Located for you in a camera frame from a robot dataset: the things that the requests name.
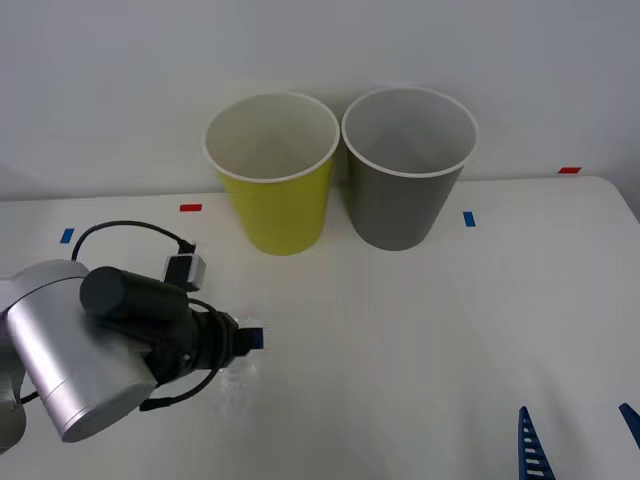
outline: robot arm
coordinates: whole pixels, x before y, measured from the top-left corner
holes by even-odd
[[[89,272],[76,261],[37,264],[0,280],[0,454],[26,427],[25,370],[62,441],[77,442],[137,407],[186,400],[233,358],[260,348],[261,329],[239,328],[170,283],[112,267]],[[211,372],[192,391],[148,399],[201,369]]]

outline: black cable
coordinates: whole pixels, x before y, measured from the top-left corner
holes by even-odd
[[[131,227],[148,228],[149,230],[153,230],[155,232],[161,233],[178,242],[178,246],[179,246],[178,253],[194,253],[196,251],[195,245],[190,244],[185,239],[177,236],[175,233],[171,233],[169,230],[165,230],[164,228],[157,227],[151,223],[138,222],[136,220],[115,220],[113,222],[105,222],[105,223],[99,223],[98,225],[94,225],[93,227],[86,230],[82,235],[80,235],[80,238],[78,238],[78,241],[73,247],[73,252],[71,253],[71,260],[73,260],[74,262],[78,260],[78,252],[80,251],[80,246],[87,239],[87,237],[91,235],[93,232],[97,232],[98,230],[102,230],[104,228],[118,227],[122,225],[128,225]]]
[[[193,303],[195,305],[206,308],[212,315],[218,313],[215,308],[213,308],[208,303],[203,302],[202,300],[190,298],[189,303]],[[188,400],[197,393],[201,392],[207,385],[209,385],[209,383],[211,383],[211,380],[213,380],[213,377],[215,377],[216,373],[218,373],[217,369],[211,370],[209,374],[204,377],[204,379],[198,385],[193,387],[188,392],[182,393],[176,397],[149,398],[140,404],[140,411],[148,412],[150,410],[155,410],[156,408],[164,408],[182,402],[184,400]]]
[[[34,400],[36,398],[38,398],[38,392],[33,392],[27,395],[26,397],[22,397],[20,399],[20,403],[24,405],[25,403],[29,403],[31,400]]]

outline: white tabletop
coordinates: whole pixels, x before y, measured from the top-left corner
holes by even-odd
[[[605,180],[458,183],[404,252],[362,241],[334,194],[320,241],[292,257],[255,250],[224,194],[2,203],[0,273],[68,258],[84,229],[117,219],[195,240],[208,264],[196,296],[263,325],[266,349],[77,444],[34,401],[3,480],[515,480],[522,405],[559,480],[640,474],[618,411],[640,410],[640,226]],[[119,227],[80,258],[158,278],[174,251]]]

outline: cup rim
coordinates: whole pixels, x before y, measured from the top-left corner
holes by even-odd
[[[349,140],[349,137],[347,135],[347,131],[346,131],[346,124],[347,124],[347,118],[349,117],[349,114],[351,113],[351,111],[354,109],[354,107],[356,105],[358,105],[360,102],[362,102],[363,100],[365,100],[366,98],[373,96],[373,95],[378,95],[380,93],[384,93],[384,92],[389,92],[389,91],[394,91],[394,90],[415,90],[415,91],[419,91],[422,93],[430,93],[432,95],[437,95],[439,97],[442,97],[448,101],[450,101],[451,103],[453,103],[454,105],[458,106],[459,108],[462,109],[462,111],[467,115],[467,117],[469,118],[469,120],[471,121],[471,124],[473,125],[473,132],[475,135],[475,139],[474,139],[474,143],[473,143],[473,147],[471,148],[471,150],[469,150],[469,153],[466,155],[465,158],[463,158],[460,162],[456,163],[455,165],[446,168],[444,170],[438,170],[437,172],[427,172],[427,173],[407,173],[407,172],[399,172],[397,170],[391,170],[389,168],[385,168],[385,167],[381,167],[380,165],[377,165],[375,163],[373,163],[371,160],[367,160],[362,154],[360,154],[360,152],[358,152],[353,145],[351,144],[351,141]],[[349,108],[347,108],[347,111],[344,112],[344,116],[342,117],[342,125],[341,125],[341,132],[342,132],[342,138],[344,139],[344,143],[347,145],[347,148],[349,149],[349,151],[351,153],[353,153],[353,155],[355,155],[355,157],[360,160],[362,163],[364,163],[365,165],[368,165],[369,167],[378,170],[379,172],[383,172],[389,175],[393,175],[396,177],[403,177],[403,178],[433,178],[433,177],[440,177],[443,175],[446,175],[448,173],[454,172],[462,167],[464,167],[466,165],[466,163],[469,161],[469,159],[471,158],[471,156],[474,154],[474,152],[476,151],[476,149],[478,148],[478,138],[480,137],[480,129],[478,127],[478,122],[476,121],[475,117],[473,116],[473,114],[471,113],[471,111],[469,111],[469,109],[467,107],[465,107],[462,103],[460,103],[458,100],[456,100],[455,98],[446,95],[442,92],[439,92],[437,90],[434,90],[432,88],[425,88],[425,87],[382,87],[382,88],[378,88],[376,90],[372,90],[370,92],[365,93],[364,95],[361,95],[360,97],[358,97],[356,100],[353,101],[353,103],[351,103],[351,105],[349,105]]]
[[[329,151],[327,152],[327,154],[322,157],[322,159],[317,162],[314,163],[312,166],[310,166],[309,168],[302,170],[301,172],[298,173],[294,173],[291,175],[287,175],[285,177],[276,177],[276,178],[251,178],[251,177],[245,177],[243,175],[238,175],[237,173],[233,173],[229,170],[227,170],[226,168],[222,167],[220,164],[218,164],[218,162],[216,162],[213,158],[213,156],[211,155],[211,153],[209,153],[209,149],[207,148],[207,137],[209,134],[209,129],[211,128],[211,125],[213,124],[213,122],[216,120],[216,118],[218,118],[218,116],[229,110],[230,108],[235,107],[236,105],[242,103],[242,102],[246,102],[249,100],[252,100],[256,97],[263,97],[263,96],[288,96],[288,97],[299,97],[299,98],[303,98],[311,103],[314,103],[318,106],[320,106],[326,113],[329,114],[329,118],[331,119],[331,122],[333,123],[333,126],[335,128],[335,138],[333,139],[333,144],[331,145],[331,147],[329,148]],[[216,170],[218,170],[220,173],[231,177],[235,180],[239,180],[241,182],[247,182],[247,183],[257,183],[257,184],[269,184],[269,183],[282,183],[282,182],[287,182],[289,180],[295,180],[296,178],[300,178],[300,177],[304,177],[305,175],[308,175],[312,172],[314,172],[315,170],[319,169],[320,167],[322,167],[325,163],[327,163],[329,161],[329,159],[333,156],[333,154],[335,153],[336,149],[338,148],[338,143],[340,142],[340,123],[338,122],[338,119],[336,118],[335,114],[333,113],[333,111],[327,107],[324,103],[322,103],[320,100],[318,100],[317,98],[311,97],[309,95],[305,95],[304,93],[298,93],[298,92],[266,92],[266,93],[258,93],[257,95],[251,95],[249,97],[244,97],[241,98],[240,100],[233,102],[232,104],[224,107],[223,109],[221,109],[220,111],[218,111],[215,115],[213,115],[211,117],[211,120],[209,120],[209,123],[207,124],[207,128],[204,130],[204,134],[202,137],[202,141],[200,142],[200,145],[202,146],[203,150],[204,150],[204,154],[207,157],[207,159],[209,160],[209,162],[211,162],[213,164],[213,166],[215,167]]]

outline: red tape marker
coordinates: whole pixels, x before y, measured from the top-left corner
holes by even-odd
[[[180,205],[181,212],[199,212],[202,210],[201,203],[184,203]]]
[[[578,173],[582,167],[562,167],[558,173]]]

